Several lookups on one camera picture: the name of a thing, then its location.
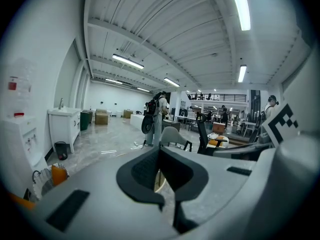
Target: faucet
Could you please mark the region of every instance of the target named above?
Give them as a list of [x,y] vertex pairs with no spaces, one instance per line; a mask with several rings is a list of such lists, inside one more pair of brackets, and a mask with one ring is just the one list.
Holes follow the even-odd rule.
[[61,98],[60,104],[59,104],[59,109],[62,109],[64,107],[64,98]]

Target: railing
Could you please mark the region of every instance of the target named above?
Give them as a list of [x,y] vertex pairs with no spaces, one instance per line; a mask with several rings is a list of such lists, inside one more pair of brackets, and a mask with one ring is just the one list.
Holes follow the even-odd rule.
[[246,102],[246,94],[188,94],[189,100],[194,101],[226,101],[226,102]]

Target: ceiling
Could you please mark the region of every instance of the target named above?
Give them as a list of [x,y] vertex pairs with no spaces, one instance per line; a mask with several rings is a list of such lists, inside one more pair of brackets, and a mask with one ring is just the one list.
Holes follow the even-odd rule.
[[[109,78],[152,92],[176,89],[164,78],[190,91],[266,90],[277,84],[279,72],[295,69],[284,67],[290,52],[309,47],[289,0],[248,0],[248,5],[251,30],[241,31],[234,0],[85,0],[91,74],[97,81]],[[113,54],[144,68],[123,65]],[[243,83],[238,83],[240,65],[247,65]]]

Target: sink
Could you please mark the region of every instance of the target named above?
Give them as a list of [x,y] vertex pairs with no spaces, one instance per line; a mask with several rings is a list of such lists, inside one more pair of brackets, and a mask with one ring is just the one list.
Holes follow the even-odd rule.
[[59,109],[58,107],[55,107],[54,109],[49,109],[48,114],[56,115],[56,116],[73,116],[76,113],[81,112],[80,108],[72,108],[72,107],[66,107]]

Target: white shirt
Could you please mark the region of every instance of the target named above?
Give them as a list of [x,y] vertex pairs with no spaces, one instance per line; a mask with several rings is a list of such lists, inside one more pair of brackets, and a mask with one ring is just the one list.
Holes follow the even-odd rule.
[[275,107],[273,106],[266,106],[264,108],[264,112],[265,112],[265,119],[268,119],[269,117],[271,117],[275,112],[276,112],[276,109]]
[[160,97],[159,98],[159,108],[160,108],[160,111],[159,111],[159,115],[162,115],[162,109],[163,107],[167,107],[167,100],[165,97]]

